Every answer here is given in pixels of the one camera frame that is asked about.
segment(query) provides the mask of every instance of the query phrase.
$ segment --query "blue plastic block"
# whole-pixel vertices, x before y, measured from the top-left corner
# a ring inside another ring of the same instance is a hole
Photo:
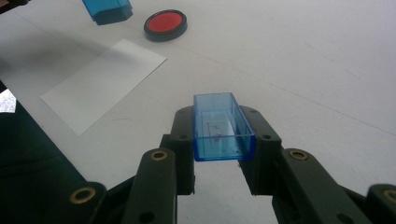
[[[232,93],[194,95],[193,110],[196,161],[253,158],[255,133]]]
[[[119,21],[126,21],[132,15],[129,0],[82,0],[98,25],[105,25]]]

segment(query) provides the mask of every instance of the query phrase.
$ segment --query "white tabletop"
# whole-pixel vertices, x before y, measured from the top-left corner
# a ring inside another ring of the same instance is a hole
[[[0,15],[0,78],[89,181],[134,175],[197,93],[231,91],[341,185],[366,194],[396,185],[395,1],[131,2],[131,19],[97,26],[79,0],[35,0]],[[177,9],[189,28],[154,43],[143,25]],[[122,39],[167,58],[76,135],[40,96]],[[179,223],[275,223],[271,197],[252,197],[236,161],[195,163],[196,194]]]

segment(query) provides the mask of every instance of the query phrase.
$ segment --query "transparent blue box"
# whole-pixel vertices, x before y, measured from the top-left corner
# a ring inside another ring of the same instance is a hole
[[[255,133],[230,92],[194,95],[196,161],[252,159]]]
[[[98,25],[105,25],[119,21],[126,21],[132,15],[129,0],[82,0],[93,21]]]

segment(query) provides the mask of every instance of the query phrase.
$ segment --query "white paper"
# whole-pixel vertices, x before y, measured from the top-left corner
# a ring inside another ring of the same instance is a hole
[[[15,113],[17,99],[9,89],[0,93],[0,113]]]
[[[123,39],[41,99],[81,135],[165,60]]]

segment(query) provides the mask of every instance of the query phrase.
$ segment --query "red disc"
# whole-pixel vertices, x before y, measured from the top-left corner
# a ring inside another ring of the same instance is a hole
[[[151,32],[166,32],[175,29],[182,23],[182,18],[175,12],[162,13],[148,22]]]

